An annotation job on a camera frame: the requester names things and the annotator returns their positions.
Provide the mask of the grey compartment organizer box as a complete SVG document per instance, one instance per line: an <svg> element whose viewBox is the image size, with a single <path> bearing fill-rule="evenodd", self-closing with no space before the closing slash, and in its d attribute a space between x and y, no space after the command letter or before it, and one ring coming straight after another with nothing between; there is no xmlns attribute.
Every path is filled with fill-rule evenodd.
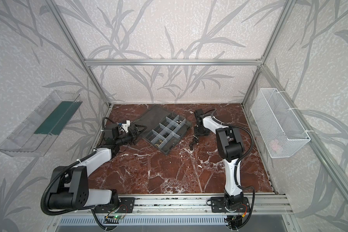
<svg viewBox="0 0 348 232"><path fill-rule="evenodd" d="M148 109L132 124L146 126L140 137L164 155L169 155L192 127L192 123L184 116L159 105L154 105Z"/></svg>

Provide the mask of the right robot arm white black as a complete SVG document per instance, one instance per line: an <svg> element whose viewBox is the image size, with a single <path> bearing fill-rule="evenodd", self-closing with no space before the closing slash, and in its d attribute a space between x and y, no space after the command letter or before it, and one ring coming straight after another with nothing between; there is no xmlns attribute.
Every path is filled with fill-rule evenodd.
<svg viewBox="0 0 348 232"><path fill-rule="evenodd" d="M252 151L254 144L245 150L240 130L248 130L221 122L214 116L214 112L215 110L204 112L202 109L195 111L196 126L189 146L190 150L193 150L199 143L199 137L208 136L211 132L216 135L217 150L224 162L226 175L224 204L227 210L234 211L243 202L243 191L247 189L241 186L241 161Z"/></svg>

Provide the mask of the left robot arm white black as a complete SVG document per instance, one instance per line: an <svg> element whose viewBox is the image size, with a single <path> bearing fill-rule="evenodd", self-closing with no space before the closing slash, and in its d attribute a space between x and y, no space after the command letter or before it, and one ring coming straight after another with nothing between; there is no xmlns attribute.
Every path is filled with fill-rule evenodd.
<svg viewBox="0 0 348 232"><path fill-rule="evenodd" d="M68 166L53 170L51 180L42 195L40 207L50 216L70 213L76 210L93 209L97 206L120 207L120 199L115 189L91 189L89 176L100 166L114 158L121 146L132 145L146 126L112 123L102 128L102 142L86 157Z"/></svg>

